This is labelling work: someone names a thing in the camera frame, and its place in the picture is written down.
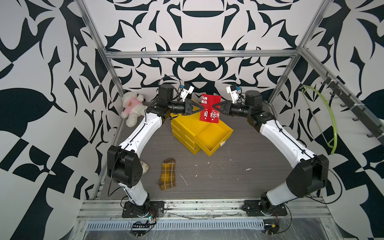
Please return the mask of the red postcard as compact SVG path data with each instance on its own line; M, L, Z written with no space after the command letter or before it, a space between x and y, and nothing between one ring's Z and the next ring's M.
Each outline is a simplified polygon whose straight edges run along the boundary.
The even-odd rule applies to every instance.
M204 107L204 110L200 112L200 121L213 124L220 122L220 116L212 117L212 109L213 104L221 102L221 98L221 96L202 94L201 105Z

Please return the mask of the yellow plastic drawer cabinet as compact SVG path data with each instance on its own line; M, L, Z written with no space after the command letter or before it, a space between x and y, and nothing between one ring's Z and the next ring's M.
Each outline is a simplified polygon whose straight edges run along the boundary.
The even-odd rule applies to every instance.
M170 117L173 136L192 154L197 154L201 148L197 144L196 136L209 123L200 121L200 113L190 116L171 114Z

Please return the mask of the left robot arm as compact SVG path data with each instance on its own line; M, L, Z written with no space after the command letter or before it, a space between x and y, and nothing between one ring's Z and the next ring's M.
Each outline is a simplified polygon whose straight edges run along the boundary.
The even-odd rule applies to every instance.
M140 156L144 147L171 114L189 116L204 109L188 97L194 91L191 85L184 84L181 87L181 93L176 101L173 91L172 85L160 85L158 97L145 109L144 118L138 127L119 146L111 146L108 149L108 177L129 197L126 209L133 210L133 214L139 217L146 216L150 212L150 195L141 182L143 167Z

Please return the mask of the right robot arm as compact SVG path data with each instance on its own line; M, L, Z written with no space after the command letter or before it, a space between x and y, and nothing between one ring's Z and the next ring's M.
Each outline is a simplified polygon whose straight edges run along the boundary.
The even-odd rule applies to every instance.
M246 118L255 130L275 145L292 167L282 184L262 194L258 209L264 215L271 215L282 204L326 187L329 172L327 157L316 155L285 131L276 117L264 109L263 98L258 91L247 91L243 103L238 101L237 92L231 92L231 97L232 100L214 104L213 108L223 115Z

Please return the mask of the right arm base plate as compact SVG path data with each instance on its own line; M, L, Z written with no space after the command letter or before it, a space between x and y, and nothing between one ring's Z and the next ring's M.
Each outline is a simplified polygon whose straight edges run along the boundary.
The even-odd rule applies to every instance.
M242 210L249 217L286 216L287 208L284 205L273 206L267 200L245 200Z

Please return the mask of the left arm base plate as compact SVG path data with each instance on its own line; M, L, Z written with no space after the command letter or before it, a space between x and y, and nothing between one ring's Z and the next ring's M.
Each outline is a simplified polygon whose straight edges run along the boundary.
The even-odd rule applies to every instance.
M123 207L122 218L144 218L150 215L157 217L164 213L164 209L164 201L145 201L142 206L126 202Z

